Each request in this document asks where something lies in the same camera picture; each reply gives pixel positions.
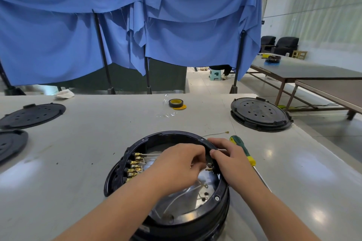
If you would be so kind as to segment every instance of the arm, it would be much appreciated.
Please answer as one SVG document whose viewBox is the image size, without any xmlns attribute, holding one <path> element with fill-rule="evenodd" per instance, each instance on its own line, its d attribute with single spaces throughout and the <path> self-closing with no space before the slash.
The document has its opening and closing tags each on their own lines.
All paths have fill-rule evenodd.
<svg viewBox="0 0 362 241">
<path fill-rule="evenodd" d="M 204 168 L 203 146 L 170 147 L 152 166 L 117 189 L 54 241 L 129 240 L 158 200 L 192 186 Z"/>
<path fill-rule="evenodd" d="M 241 147 L 221 138 L 209 138 L 226 151 L 211 150 L 226 181 L 248 204 L 269 241 L 308 240 L 319 238 L 280 201 L 252 169 Z"/>
</svg>

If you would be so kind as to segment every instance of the black pants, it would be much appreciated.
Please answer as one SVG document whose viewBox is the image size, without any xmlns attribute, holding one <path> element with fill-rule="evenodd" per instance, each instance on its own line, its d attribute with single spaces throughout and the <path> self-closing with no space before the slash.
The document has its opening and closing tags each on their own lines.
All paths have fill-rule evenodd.
<svg viewBox="0 0 362 241">
<path fill-rule="evenodd" d="M 229 73 L 232 70 L 232 67 L 230 65 L 218 65 L 218 66 L 209 66 L 211 70 L 224 70 L 224 75 L 229 75 Z"/>
</svg>

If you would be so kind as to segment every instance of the black tape roll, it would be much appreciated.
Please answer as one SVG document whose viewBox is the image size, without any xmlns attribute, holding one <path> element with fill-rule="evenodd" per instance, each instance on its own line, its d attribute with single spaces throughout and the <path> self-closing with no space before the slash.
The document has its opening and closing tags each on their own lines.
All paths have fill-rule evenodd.
<svg viewBox="0 0 362 241">
<path fill-rule="evenodd" d="M 182 99 L 178 99 L 178 98 L 174 98 L 174 99 L 171 99 L 169 102 L 168 102 L 168 105 L 171 107 L 171 108 L 181 108 L 183 106 L 183 100 Z"/>
</svg>

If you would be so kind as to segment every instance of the blue cloth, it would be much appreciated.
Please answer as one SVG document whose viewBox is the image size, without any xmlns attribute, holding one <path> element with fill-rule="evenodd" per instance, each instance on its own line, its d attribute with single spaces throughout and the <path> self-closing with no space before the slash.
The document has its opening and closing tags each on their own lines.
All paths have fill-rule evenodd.
<svg viewBox="0 0 362 241">
<path fill-rule="evenodd" d="M 145 74 L 146 55 L 183 66 L 236 66 L 259 51 L 261 0 L 0 0 L 0 60 L 12 85 L 60 82 L 103 66 L 92 10 L 99 13 L 107 63 Z"/>
</svg>

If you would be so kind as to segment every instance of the tile floor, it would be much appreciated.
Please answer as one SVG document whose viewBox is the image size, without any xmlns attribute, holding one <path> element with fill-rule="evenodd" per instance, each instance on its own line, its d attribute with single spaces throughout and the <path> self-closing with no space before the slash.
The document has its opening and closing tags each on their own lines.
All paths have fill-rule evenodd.
<svg viewBox="0 0 362 241">
<path fill-rule="evenodd" d="M 189 67 L 186 74 L 186 93 L 198 95 L 229 93 L 234 76 L 234 74 L 230 74 L 227 80 L 211 81 L 209 71 L 198 70 L 196 72 L 194 68 Z M 257 76 L 266 78 L 263 74 L 257 74 Z M 268 79 L 268 82 L 280 86 L 279 81 Z M 255 93 L 271 103 L 274 103 L 278 94 L 278 89 L 249 74 L 245 74 L 240 81 L 237 81 L 237 86 L 238 93 Z M 4 88 L 4 84 L 0 82 L 0 95 L 3 94 Z M 58 91 L 55 86 L 43 85 L 21 86 L 21 88 L 27 95 L 53 95 Z M 288 92 L 292 92 L 293 88 L 293 84 L 285 86 L 285 90 Z M 106 91 L 83 92 L 77 89 L 74 89 L 73 92 L 75 94 L 106 94 Z M 313 104 L 330 103 L 329 100 L 301 88 L 297 90 L 296 96 Z M 279 104 L 286 105 L 288 100 L 289 96 L 283 93 Z M 304 105 L 299 100 L 292 101 L 292 106 Z M 297 112 L 291 115 L 297 126 L 362 173 L 362 115 L 357 114 L 352 121 L 346 120 L 346 111 Z"/>
</svg>

